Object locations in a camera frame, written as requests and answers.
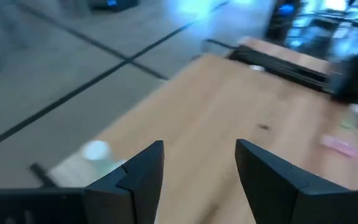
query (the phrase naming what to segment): black device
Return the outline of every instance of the black device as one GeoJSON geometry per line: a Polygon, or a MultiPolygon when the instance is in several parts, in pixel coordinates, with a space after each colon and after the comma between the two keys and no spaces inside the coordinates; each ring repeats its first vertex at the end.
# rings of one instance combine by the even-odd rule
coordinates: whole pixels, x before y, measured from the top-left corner
{"type": "Polygon", "coordinates": [[[351,55],[336,64],[325,90],[334,100],[358,102],[358,55],[351,55]]]}
{"type": "Polygon", "coordinates": [[[236,162],[257,224],[358,224],[358,190],[320,178],[243,139],[236,142],[236,162]]]}
{"type": "Polygon", "coordinates": [[[328,80],[327,75],[323,73],[259,52],[245,45],[238,46],[228,58],[249,65],[260,65],[265,68],[266,72],[316,91],[323,91],[328,80]]]}
{"type": "Polygon", "coordinates": [[[121,12],[135,7],[138,3],[138,0],[88,0],[88,5],[92,9],[111,10],[114,12],[121,12]]]}
{"type": "Polygon", "coordinates": [[[85,188],[0,190],[0,223],[154,224],[163,160],[156,141],[85,188]]]}
{"type": "Polygon", "coordinates": [[[265,33],[266,39],[275,44],[282,44],[300,6],[300,0],[277,0],[265,33]]]}

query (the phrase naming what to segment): blue light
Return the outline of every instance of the blue light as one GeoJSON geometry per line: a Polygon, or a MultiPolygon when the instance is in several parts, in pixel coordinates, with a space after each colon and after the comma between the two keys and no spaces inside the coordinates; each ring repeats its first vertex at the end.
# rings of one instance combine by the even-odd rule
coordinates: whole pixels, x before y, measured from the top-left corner
{"type": "Polygon", "coordinates": [[[212,10],[212,2],[211,0],[184,0],[180,1],[179,7],[180,12],[202,19],[212,10]]]}
{"type": "Polygon", "coordinates": [[[293,7],[293,5],[284,4],[284,5],[280,6],[280,8],[278,9],[278,13],[281,16],[287,16],[287,15],[290,15],[294,10],[295,10],[295,8],[293,7]]]}
{"type": "Polygon", "coordinates": [[[117,4],[116,0],[107,0],[107,5],[108,6],[115,6],[117,4]]]}
{"type": "Polygon", "coordinates": [[[252,2],[251,2],[251,0],[234,0],[234,3],[247,4],[247,3],[252,3],[252,2]]]}

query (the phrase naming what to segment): pink object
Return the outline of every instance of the pink object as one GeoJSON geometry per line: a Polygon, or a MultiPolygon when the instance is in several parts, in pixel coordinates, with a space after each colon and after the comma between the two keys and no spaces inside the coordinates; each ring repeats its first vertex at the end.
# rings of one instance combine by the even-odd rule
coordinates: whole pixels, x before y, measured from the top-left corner
{"type": "Polygon", "coordinates": [[[338,138],[324,135],[321,140],[321,143],[349,157],[358,156],[358,151],[355,147],[350,146],[348,142],[341,141],[338,138]]]}

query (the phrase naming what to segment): gray floor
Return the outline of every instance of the gray floor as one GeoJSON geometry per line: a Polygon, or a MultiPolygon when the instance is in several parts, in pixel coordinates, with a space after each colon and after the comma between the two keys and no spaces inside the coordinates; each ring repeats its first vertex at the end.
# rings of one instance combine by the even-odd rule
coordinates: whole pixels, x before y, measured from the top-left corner
{"type": "MultiPolygon", "coordinates": [[[[16,39],[0,26],[0,134],[82,84],[146,49],[175,30],[191,26],[143,51],[135,62],[171,79],[196,55],[205,38],[235,44],[244,35],[260,37],[271,1],[143,0],[117,13],[67,17],[58,0],[23,1],[61,27],[16,5],[4,11],[14,18],[16,39]],[[91,45],[62,27],[104,46],[91,45]],[[112,54],[117,50],[124,56],[112,54]]],[[[213,48],[216,54],[226,49],[213,48]]],[[[0,188],[36,187],[27,170],[33,162],[47,169],[118,119],[165,81],[137,65],[110,76],[0,142],[0,188]]]]}

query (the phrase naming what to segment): wooden table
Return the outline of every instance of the wooden table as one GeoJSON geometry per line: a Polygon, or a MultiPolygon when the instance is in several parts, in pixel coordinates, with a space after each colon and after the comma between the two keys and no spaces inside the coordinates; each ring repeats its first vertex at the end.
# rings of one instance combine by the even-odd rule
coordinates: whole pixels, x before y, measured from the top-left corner
{"type": "MultiPolygon", "coordinates": [[[[296,53],[287,57],[310,67],[316,61],[296,53]]],[[[254,223],[236,171],[236,139],[358,189],[358,157],[319,143],[332,134],[358,145],[358,131],[339,129],[344,111],[323,93],[204,55],[95,139],[108,142],[120,159],[164,140],[160,223],[254,223]]],[[[92,181],[88,169],[75,154],[51,174],[62,185],[84,186],[92,181]]]]}

